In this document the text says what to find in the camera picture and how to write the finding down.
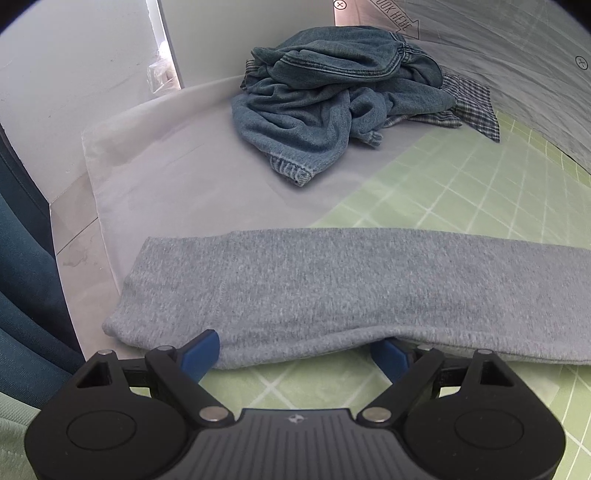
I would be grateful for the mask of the grey zip hoodie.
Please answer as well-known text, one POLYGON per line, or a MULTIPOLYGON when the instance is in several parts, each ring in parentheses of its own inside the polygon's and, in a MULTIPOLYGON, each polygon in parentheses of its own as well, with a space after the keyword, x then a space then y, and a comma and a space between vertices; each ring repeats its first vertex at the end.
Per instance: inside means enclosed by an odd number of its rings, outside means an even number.
POLYGON ((409 229, 283 229, 146 240, 104 332, 149 350, 212 329, 218 367, 389 337, 588 364, 586 249, 409 229))

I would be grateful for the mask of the dark teal curtain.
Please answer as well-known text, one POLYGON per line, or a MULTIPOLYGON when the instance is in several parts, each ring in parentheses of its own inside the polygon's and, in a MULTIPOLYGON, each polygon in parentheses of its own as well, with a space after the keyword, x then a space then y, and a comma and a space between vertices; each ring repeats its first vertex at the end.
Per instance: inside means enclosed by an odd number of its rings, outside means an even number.
POLYGON ((1 134, 1 392, 41 409, 84 363, 49 204, 1 134))

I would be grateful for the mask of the green grid cutting mat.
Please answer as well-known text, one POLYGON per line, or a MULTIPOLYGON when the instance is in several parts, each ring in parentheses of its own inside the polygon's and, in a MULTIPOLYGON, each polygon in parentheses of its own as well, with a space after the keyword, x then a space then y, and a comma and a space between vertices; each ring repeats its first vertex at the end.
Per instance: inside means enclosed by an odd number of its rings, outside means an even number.
MULTIPOLYGON (((471 128, 394 128, 394 153, 325 214, 322 227, 405 227, 586 248, 590 177, 506 114, 500 143, 471 128)), ((215 370, 204 388, 243 408, 358 411, 388 387, 365 349, 308 360, 215 370)))

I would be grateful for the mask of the checkered plaid shirt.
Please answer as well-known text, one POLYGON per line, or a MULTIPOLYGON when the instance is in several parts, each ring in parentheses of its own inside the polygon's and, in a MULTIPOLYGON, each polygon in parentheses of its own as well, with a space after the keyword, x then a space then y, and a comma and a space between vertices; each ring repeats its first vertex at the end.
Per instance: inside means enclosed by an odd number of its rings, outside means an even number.
POLYGON ((291 128, 318 126, 322 114, 335 108, 351 115, 349 137, 372 146, 381 143, 382 130, 406 120, 452 129, 466 124, 498 143, 500 127, 489 88, 433 66, 428 69, 439 78, 435 85, 401 67, 386 80, 304 89, 270 76, 256 78, 250 61, 242 93, 231 101, 232 115, 291 128))

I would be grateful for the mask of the blue denim garment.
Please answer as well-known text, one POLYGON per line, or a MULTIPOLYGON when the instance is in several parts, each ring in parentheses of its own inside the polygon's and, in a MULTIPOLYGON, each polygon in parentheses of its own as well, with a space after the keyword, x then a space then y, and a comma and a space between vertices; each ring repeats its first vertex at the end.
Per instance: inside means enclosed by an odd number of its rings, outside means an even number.
POLYGON ((436 61, 400 34, 317 27, 252 50, 232 118, 274 172, 302 187, 349 141, 377 147, 399 119, 452 110, 456 100, 443 83, 436 61))

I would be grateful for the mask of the grey printed backdrop sheet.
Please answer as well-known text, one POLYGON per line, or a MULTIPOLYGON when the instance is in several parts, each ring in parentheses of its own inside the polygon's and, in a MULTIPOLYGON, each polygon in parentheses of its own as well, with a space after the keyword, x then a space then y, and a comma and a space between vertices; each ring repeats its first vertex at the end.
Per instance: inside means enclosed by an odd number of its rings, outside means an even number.
POLYGON ((339 26, 400 33, 590 167, 590 29, 557 1, 336 1, 339 26))

